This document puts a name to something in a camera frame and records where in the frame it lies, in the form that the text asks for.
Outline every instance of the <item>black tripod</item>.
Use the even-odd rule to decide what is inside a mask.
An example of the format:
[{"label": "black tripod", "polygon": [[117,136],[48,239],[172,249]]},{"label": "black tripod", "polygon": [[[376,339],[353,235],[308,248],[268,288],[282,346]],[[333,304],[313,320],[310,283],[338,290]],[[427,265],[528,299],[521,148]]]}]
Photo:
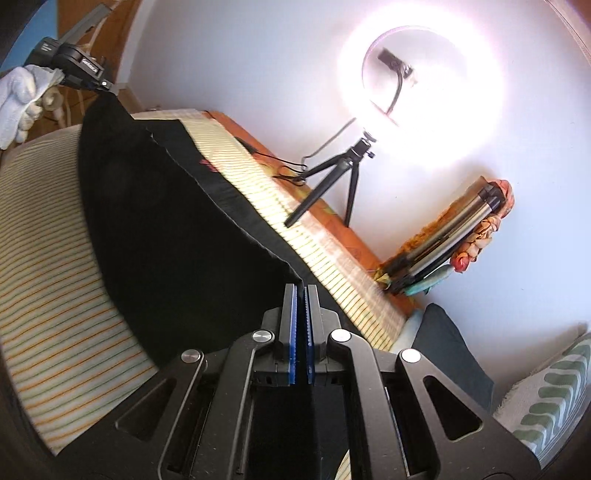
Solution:
[{"label": "black tripod", "polygon": [[345,226],[349,226],[351,213],[353,212],[353,202],[355,201],[355,191],[357,190],[357,182],[359,180],[359,163],[363,160],[365,154],[367,154],[369,158],[374,157],[374,154],[370,152],[369,149],[371,148],[370,142],[375,142],[375,140],[367,132],[364,132],[364,136],[364,138],[361,138],[345,153],[336,155],[322,162],[320,165],[300,173],[296,177],[289,178],[289,181],[295,183],[300,180],[305,180],[327,168],[334,167],[287,218],[285,221],[285,226],[287,228],[296,223],[299,218],[324,195],[326,190],[331,188],[337,180],[345,174],[345,172],[351,170],[349,197],[347,198],[347,212],[345,214]]}]

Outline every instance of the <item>green and white cushion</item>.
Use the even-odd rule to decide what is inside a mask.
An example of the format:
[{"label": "green and white cushion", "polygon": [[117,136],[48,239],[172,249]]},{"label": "green and white cushion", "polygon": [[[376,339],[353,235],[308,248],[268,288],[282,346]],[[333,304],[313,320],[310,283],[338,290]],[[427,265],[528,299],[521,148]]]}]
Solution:
[{"label": "green and white cushion", "polygon": [[494,417],[547,464],[589,405],[591,333],[515,384]]}]

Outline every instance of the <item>striped bedsheet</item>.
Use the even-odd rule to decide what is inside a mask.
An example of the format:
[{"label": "striped bedsheet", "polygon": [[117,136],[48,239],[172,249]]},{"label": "striped bedsheet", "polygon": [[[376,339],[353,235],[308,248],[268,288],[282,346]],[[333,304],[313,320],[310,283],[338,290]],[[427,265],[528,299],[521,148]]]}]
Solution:
[{"label": "striped bedsheet", "polygon": [[[197,111],[146,112],[173,119],[199,150],[305,260],[376,347],[404,324],[365,270],[311,215],[282,222],[295,200],[214,120]],[[58,453],[156,372],[103,286],[80,201],[80,127],[13,150],[0,166],[0,340],[32,424]]]}]

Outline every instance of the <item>dark gray fabric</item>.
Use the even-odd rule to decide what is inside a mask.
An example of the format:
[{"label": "dark gray fabric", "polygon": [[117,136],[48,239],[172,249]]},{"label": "dark gray fabric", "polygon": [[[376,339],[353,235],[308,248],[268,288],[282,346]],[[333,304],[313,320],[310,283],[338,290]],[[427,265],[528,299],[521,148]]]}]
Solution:
[{"label": "dark gray fabric", "polygon": [[425,355],[482,408],[491,412],[494,382],[468,350],[452,319],[435,303],[423,314],[413,348]]}]

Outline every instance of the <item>white gloved hand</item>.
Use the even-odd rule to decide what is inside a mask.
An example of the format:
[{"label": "white gloved hand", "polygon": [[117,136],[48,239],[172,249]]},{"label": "white gloved hand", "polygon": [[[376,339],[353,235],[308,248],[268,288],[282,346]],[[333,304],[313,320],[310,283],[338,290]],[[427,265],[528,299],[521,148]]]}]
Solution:
[{"label": "white gloved hand", "polygon": [[22,143],[43,108],[38,105],[45,91],[64,78],[61,70],[37,65],[16,67],[0,79],[0,150],[13,140]]}]

